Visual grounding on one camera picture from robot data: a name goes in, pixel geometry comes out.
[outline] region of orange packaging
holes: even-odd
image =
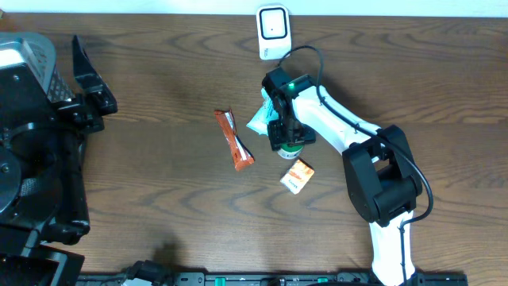
[[[313,174],[314,170],[302,160],[298,159],[293,166],[291,166],[289,171],[287,171],[286,175],[280,179],[280,183],[284,184],[284,186],[296,195],[303,189],[303,186],[307,184]]]
[[[238,140],[237,126],[235,125],[235,119],[231,109],[228,111],[215,110],[215,118],[219,122],[225,139],[229,143],[235,169],[241,171],[243,168],[254,163],[254,157],[252,157],[251,153],[240,143],[240,140]]]

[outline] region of black mechanical part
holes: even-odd
[[[49,285],[58,263],[0,254],[0,285]]]
[[[73,44],[76,74],[85,70],[100,79],[83,61],[77,37]],[[85,95],[50,102],[28,64],[0,68],[0,253],[20,268],[55,261],[51,286],[73,285],[84,261],[41,243],[73,245],[90,230],[82,176],[86,135],[104,129],[101,114],[117,108],[107,86],[95,84],[84,80]]]
[[[150,272],[149,279],[152,282],[155,277],[166,276],[167,270],[160,269],[151,261],[138,261],[135,266],[128,268],[124,273],[112,275],[81,275],[76,286],[118,286],[120,283],[127,285],[144,286],[149,284],[131,284],[134,276],[128,277],[133,269],[142,269],[144,265],[148,269],[159,269],[160,274]],[[369,271],[316,273],[316,274],[243,274],[243,273],[202,273],[202,272],[174,272],[172,285],[178,286],[380,286],[380,283],[371,278]],[[424,274],[417,273],[408,280],[408,286],[468,286],[468,279],[464,274]]]
[[[266,74],[262,85],[279,114],[279,119],[269,122],[267,127],[271,149],[277,151],[283,144],[293,147],[314,143],[314,130],[302,124],[293,111],[293,99],[314,85],[310,76],[293,80],[282,68],[276,68]]]
[[[406,135],[397,126],[381,129],[378,136],[397,145],[413,161]],[[374,157],[388,160],[388,166],[376,171]],[[351,145],[342,158],[349,198],[367,222],[388,226],[401,213],[414,210],[422,192],[421,180],[398,153],[371,138]]]
[[[138,261],[134,266],[129,267],[126,272],[127,279],[139,278],[152,282],[153,286],[173,286],[172,271],[152,261]]]

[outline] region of black bracket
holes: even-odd
[[[129,280],[139,278],[152,282],[152,286],[173,286],[173,272],[152,261],[137,261],[129,267],[125,277]]]
[[[397,126],[380,130],[378,135],[414,161],[406,135]],[[388,160],[388,166],[376,171],[374,157]],[[390,220],[416,207],[416,197],[421,194],[420,178],[397,153],[384,148],[375,138],[351,145],[342,158],[349,198],[367,222],[388,226]]]
[[[85,257],[47,246],[29,248],[0,245],[0,276],[2,282],[12,285],[75,285]]]
[[[282,68],[276,68],[267,73],[262,84],[279,114],[279,119],[269,122],[267,127],[271,149],[277,151],[282,145],[293,147],[314,143],[314,130],[296,118],[292,103],[300,91],[314,85],[310,76],[293,80]]]
[[[95,71],[77,36],[72,40],[74,77],[85,95],[76,94],[69,101],[55,102],[58,114],[85,134],[104,129],[102,116],[118,111],[117,100],[102,77]]]

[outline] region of black machine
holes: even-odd
[[[117,112],[117,103],[78,37],[74,74],[84,94],[60,78],[48,39],[4,33],[0,41],[0,253],[55,261],[54,281],[73,284],[84,257],[41,242],[73,245],[90,231],[81,173],[86,139],[104,129],[102,116]],[[11,269],[3,266],[5,275]]]
[[[0,33],[0,285],[368,286],[386,284],[377,261],[388,267],[385,274],[400,276],[401,280],[401,258],[404,284],[468,285],[463,274],[428,275],[415,272],[410,260],[405,262],[403,242],[409,241],[409,232],[404,234],[405,223],[412,222],[421,184],[427,188],[427,183],[414,166],[404,133],[396,126],[370,126],[342,110],[334,114],[339,121],[326,125],[343,124],[340,128],[345,133],[359,134],[358,130],[366,129],[375,135],[330,140],[326,130],[316,126],[312,118],[305,118],[298,108],[310,107],[306,97],[319,99],[319,106],[331,102],[316,88],[320,87],[322,70],[317,80],[308,75],[291,79],[282,68],[269,72],[263,81],[280,116],[268,127],[271,147],[277,150],[282,145],[313,143],[317,130],[343,155],[350,199],[371,223],[373,269],[337,274],[213,274],[172,272],[151,261],[138,261],[117,274],[80,275],[84,256],[44,244],[74,245],[90,231],[81,173],[87,136],[104,129],[102,116],[116,113],[117,103],[78,37],[72,41],[72,50],[74,76],[83,89],[78,94],[56,70],[55,49],[48,39],[34,33]],[[319,113],[324,114],[323,110],[317,110]],[[377,172],[375,160],[390,163]],[[402,243],[402,254],[382,251],[392,240],[398,241],[397,245]]]

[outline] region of orange snack wrapper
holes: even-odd
[[[215,110],[215,118],[219,122],[222,128],[225,139],[229,143],[231,149],[231,156],[233,157],[233,163],[235,169],[241,171],[243,168],[254,163],[254,157],[251,153],[240,143],[237,136],[237,126],[235,125],[235,119],[231,109],[228,111]]]

